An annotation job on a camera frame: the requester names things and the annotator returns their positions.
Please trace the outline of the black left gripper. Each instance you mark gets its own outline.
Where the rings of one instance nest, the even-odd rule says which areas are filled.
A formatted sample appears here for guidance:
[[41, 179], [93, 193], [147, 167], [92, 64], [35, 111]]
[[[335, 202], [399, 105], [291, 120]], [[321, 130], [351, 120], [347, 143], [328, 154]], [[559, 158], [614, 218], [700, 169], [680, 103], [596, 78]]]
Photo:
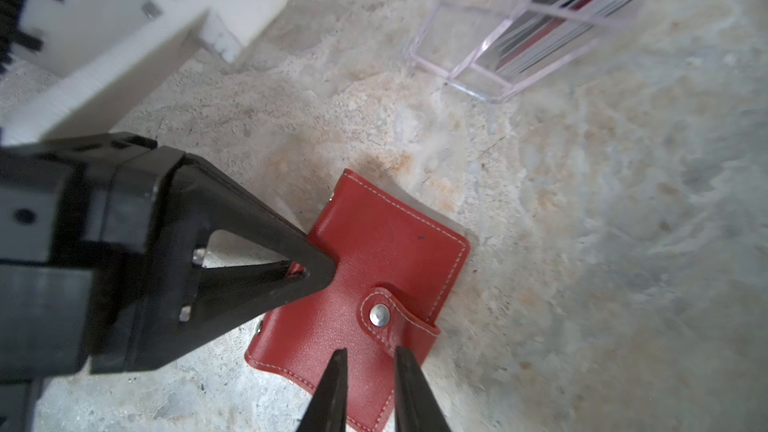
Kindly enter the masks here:
[[1, 427], [44, 382], [159, 369], [326, 288], [335, 260], [205, 159], [129, 133], [1, 151]]

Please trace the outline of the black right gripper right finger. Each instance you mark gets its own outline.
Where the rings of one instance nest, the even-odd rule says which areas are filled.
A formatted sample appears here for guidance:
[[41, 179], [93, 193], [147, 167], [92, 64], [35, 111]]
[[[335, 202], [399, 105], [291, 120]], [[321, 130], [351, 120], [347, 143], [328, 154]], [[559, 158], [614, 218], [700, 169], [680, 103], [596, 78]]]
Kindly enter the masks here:
[[415, 355], [406, 347], [395, 351], [394, 377], [397, 432], [450, 432]]

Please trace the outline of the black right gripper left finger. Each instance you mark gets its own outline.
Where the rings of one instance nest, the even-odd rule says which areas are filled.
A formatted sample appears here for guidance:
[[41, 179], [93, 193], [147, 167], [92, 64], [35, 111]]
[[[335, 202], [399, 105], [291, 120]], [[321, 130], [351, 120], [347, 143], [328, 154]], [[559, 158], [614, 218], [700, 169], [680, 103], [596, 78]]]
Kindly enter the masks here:
[[344, 432], [347, 419], [348, 352], [335, 350], [297, 432]]

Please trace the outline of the red leather card holder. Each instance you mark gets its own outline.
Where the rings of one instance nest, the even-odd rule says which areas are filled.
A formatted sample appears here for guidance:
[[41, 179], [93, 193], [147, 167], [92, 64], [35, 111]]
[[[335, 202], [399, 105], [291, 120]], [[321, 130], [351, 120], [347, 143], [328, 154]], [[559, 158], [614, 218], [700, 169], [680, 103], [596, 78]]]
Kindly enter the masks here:
[[425, 361], [469, 241], [350, 169], [309, 239], [336, 260], [332, 282], [268, 312], [245, 360], [313, 393], [332, 353], [346, 350], [347, 422], [381, 431], [395, 407], [395, 350]]

